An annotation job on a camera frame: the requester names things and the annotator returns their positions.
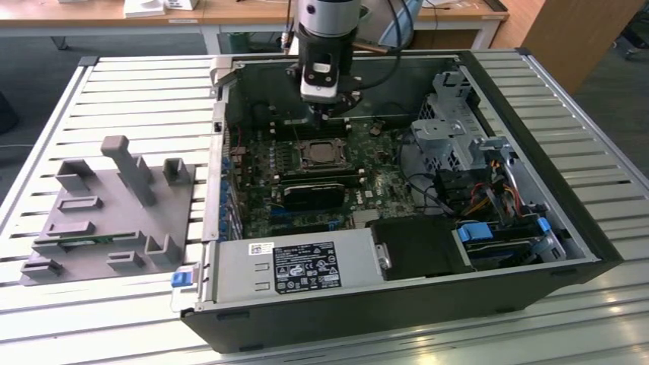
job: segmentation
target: table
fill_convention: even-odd
[[[185,263],[201,254],[211,58],[105,58],[76,69],[0,207],[0,358],[133,365],[647,362],[649,182],[533,57],[511,50],[475,55],[627,262],[520,312],[227,356],[171,311],[169,274],[16,285],[59,190],[60,159],[84,156],[93,168],[112,168],[89,152],[105,135],[127,135],[149,166],[165,157],[199,164]]]
[[[475,6],[435,12],[423,9],[419,30],[479,30],[475,49],[489,48],[507,12],[495,12],[483,0]],[[2,0],[0,37],[64,37],[83,35],[200,33],[208,54],[221,54],[219,34],[281,32],[287,5],[263,0],[201,0],[193,11],[167,10],[159,17],[124,19],[123,0],[88,0],[59,4],[57,0]]]

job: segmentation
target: yellow wire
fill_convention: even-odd
[[[487,205],[487,203],[489,203],[489,198],[484,198],[481,200],[481,202],[477,203],[477,205],[473,208],[471,208],[469,211],[467,213],[464,213],[463,215],[472,214],[477,209],[483,208]]]

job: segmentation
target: white object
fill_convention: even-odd
[[[164,15],[163,0],[124,0],[124,17],[155,17]]]
[[[433,7],[440,7],[451,2],[457,2],[457,0],[424,0],[423,8],[432,9]]]
[[[173,10],[193,10],[197,3],[199,0],[164,0],[165,8]]]

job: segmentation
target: black cable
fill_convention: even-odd
[[[287,8],[287,32],[291,31],[291,0],[288,0],[288,8]]]
[[[395,26],[397,27],[396,28],[396,32],[397,32],[397,47],[395,47],[393,49],[391,49],[388,51],[388,54],[395,54],[396,55],[395,63],[392,64],[392,68],[388,71],[388,73],[384,75],[384,77],[380,78],[379,80],[376,80],[375,82],[369,83],[369,84],[361,84],[361,86],[359,87],[359,90],[372,89],[373,87],[377,87],[379,85],[381,85],[387,80],[389,80],[389,78],[395,75],[395,72],[397,72],[399,65],[401,63],[401,50],[404,50],[404,48],[409,45],[409,41],[413,39],[413,35],[415,35],[415,20],[413,20],[413,15],[411,14],[409,9],[408,9],[408,6],[405,5],[405,0],[400,0],[400,1],[401,1],[401,5],[404,7],[405,14],[408,15],[408,21],[409,21],[409,24],[411,24],[411,27],[412,27],[409,40],[408,40],[408,42],[404,42],[404,40],[403,40],[403,36],[401,36],[401,25],[399,24],[397,10],[395,10],[395,5],[392,5],[392,1],[391,0],[387,0],[388,5],[389,5],[389,10],[392,12],[392,19],[395,21]]]
[[[424,192],[428,194],[428,190],[431,190],[432,188],[435,188],[435,185],[431,185],[429,187],[427,187],[427,190],[424,190]],[[424,195],[424,207],[428,206],[428,197]]]
[[[452,217],[457,216],[457,213],[448,207],[448,205],[444,204],[439,198],[428,192],[425,192],[419,186],[416,186],[412,182],[411,179],[416,176],[425,176],[431,178],[429,173],[415,173],[411,176],[405,176],[404,173],[404,167],[401,165],[401,152],[404,151],[404,144],[405,144],[405,134],[408,132],[412,132],[409,129],[404,132],[404,135],[401,136],[401,144],[399,145],[399,150],[397,150],[397,166],[399,166],[399,172],[401,173],[401,176],[404,177],[405,181],[408,182],[409,186],[415,189],[415,191],[420,192],[424,197],[428,197],[436,204],[437,206],[443,209],[444,213],[449,214]]]
[[[431,49],[433,49],[435,48],[435,35],[437,34],[437,29],[439,29],[437,10],[451,10],[451,8],[436,7],[435,4],[431,2],[431,0],[427,0],[427,3],[432,6],[433,15],[435,15],[435,30],[433,30],[433,37],[431,39]]]

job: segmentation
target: cable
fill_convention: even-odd
[[[237,135],[239,135],[239,137],[236,139],[236,153],[239,153],[240,152],[240,147],[241,147],[241,127],[240,127],[239,124],[236,125],[236,132],[237,132]]]
[[[429,187],[427,187],[427,190],[424,190],[424,207],[428,206],[428,197],[427,197],[427,194],[428,194],[428,190],[431,190],[431,188],[435,188],[435,185],[431,185]]]
[[[408,15],[408,21],[409,21],[409,24],[412,27],[411,38],[409,38],[409,40],[412,40],[412,37],[415,35],[413,15],[411,14],[408,6],[405,5],[405,0],[400,0],[400,1],[401,1],[401,5],[404,7],[405,14]],[[384,77],[380,78],[379,80],[376,80],[375,82],[369,83],[369,84],[361,84],[361,86],[359,87],[359,90],[372,89],[373,87],[377,87],[379,85],[381,85],[387,80],[389,80],[389,78],[395,75],[395,72],[397,72],[399,65],[401,63],[401,50],[409,45],[409,41],[404,42],[404,40],[403,40],[401,25],[399,24],[399,16],[397,16],[397,11],[395,10],[395,5],[392,5],[391,0],[387,0],[387,2],[389,5],[389,10],[392,12],[392,19],[395,21],[395,27],[396,27],[395,31],[397,32],[397,47],[388,51],[388,54],[396,55],[395,63],[392,64],[392,68],[388,71],[388,73],[384,75]]]
[[[416,186],[411,182],[411,179],[413,177],[416,177],[416,176],[431,177],[431,174],[428,174],[428,173],[415,173],[411,176],[405,176],[404,167],[401,165],[401,152],[404,151],[405,135],[408,134],[408,132],[411,132],[409,129],[404,132],[404,135],[401,136],[401,144],[399,145],[399,150],[397,150],[397,166],[399,166],[399,172],[400,172],[401,176],[404,177],[405,181],[408,182],[409,186],[415,189],[415,191],[420,192],[425,197],[428,197],[439,205],[439,207],[443,209],[444,213],[449,214],[451,216],[456,216],[457,213],[448,207],[448,205],[445,205],[444,202],[441,200],[439,200],[439,198],[436,196],[428,194],[419,186]]]
[[[292,0],[288,0],[288,3],[287,3],[288,4],[288,6],[287,6],[287,28],[285,28],[287,32],[291,30],[291,25],[289,25],[291,24],[291,2],[292,2]]]
[[[0,145],[0,148],[14,148],[14,147],[34,147],[34,144],[4,144]]]
[[[516,208],[516,213],[520,214],[520,195],[519,195],[519,190],[516,188],[512,188],[511,186],[503,184],[503,186],[505,187],[505,190],[509,191],[509,193],[512,194],[512,198],[515,199],[515,208]]]
[[[451,10],[449,7],[440,8],[439,6],[435,6],[435,4],[431,2],[431,0],[427,0],[427,3],[431,5],[431,7],[424,7],[425,9],[433,9],[433,15],[435,15],[435,29],[433,29],[433,37],[431,38],[431,49],[435,48],[435,36],[437,35],[437,29],[439,29],[439,17],[437,17],[437,10]]]

